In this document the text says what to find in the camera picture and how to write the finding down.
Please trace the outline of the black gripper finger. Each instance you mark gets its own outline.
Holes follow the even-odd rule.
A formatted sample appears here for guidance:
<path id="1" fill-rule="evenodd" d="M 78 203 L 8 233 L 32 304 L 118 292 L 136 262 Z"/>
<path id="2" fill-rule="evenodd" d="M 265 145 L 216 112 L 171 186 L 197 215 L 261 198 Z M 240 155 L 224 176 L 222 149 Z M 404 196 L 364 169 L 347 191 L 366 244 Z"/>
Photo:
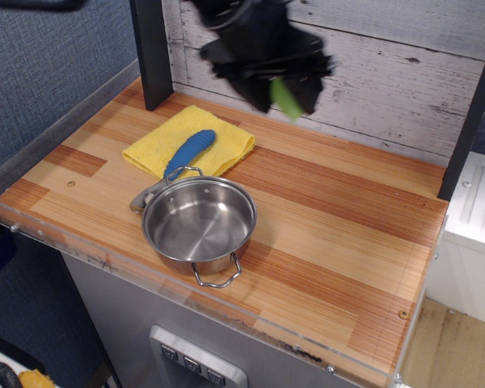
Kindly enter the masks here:
<path id="1" fill-rule="evenodd" d="M 272 102 L 270 97 L 271 81 L 266 78 L 228 78 L 231 87 L 253 108 L 268 113 Z"/>
<path id="2" fill-rule="evenodd" d="M 315 112 L 318 97 L 323 91 L 320 78 L 286 78 L 286 107 L 294 116 L 311 115 Z"/>

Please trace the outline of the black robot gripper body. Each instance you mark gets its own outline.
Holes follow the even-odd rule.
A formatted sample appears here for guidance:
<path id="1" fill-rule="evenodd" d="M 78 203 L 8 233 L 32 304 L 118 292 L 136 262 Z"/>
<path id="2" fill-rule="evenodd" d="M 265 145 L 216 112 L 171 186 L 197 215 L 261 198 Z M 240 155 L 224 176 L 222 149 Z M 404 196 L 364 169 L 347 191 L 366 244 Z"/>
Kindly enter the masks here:
<path id="1" fill-rule="evenodd" d="M 330 76 L 335 64 L 323 40 L 294 27 L 287 1 L 194 1 L 217 39 L 200 50 L 219 78 L 230 81 Z"/>

